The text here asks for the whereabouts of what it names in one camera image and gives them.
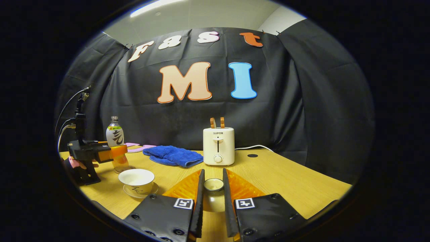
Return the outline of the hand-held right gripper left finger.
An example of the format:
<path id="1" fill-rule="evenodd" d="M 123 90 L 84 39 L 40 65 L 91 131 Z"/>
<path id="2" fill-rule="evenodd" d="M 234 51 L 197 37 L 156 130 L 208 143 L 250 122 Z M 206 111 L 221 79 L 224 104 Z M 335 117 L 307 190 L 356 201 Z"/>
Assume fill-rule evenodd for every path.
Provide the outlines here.
<path id="1" fill-rule="evenodd" d="M 160 242 L 195 242 L 202 236 L 204 169 L 193 172 L 163 194 L 149 194 L 124 219 Z"/>

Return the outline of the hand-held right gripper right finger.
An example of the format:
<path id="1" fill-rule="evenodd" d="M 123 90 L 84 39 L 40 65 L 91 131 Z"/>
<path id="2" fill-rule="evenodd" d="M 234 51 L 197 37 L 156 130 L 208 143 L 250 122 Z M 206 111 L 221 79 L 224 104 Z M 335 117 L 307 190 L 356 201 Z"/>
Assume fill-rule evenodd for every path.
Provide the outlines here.
<path id="1" fill-rule="evenodd" d="M 227 235 L 235 242 L 276 242 L 306 219 L 280 194 L 266 194 L 240 175 L 223 169 Z"/>

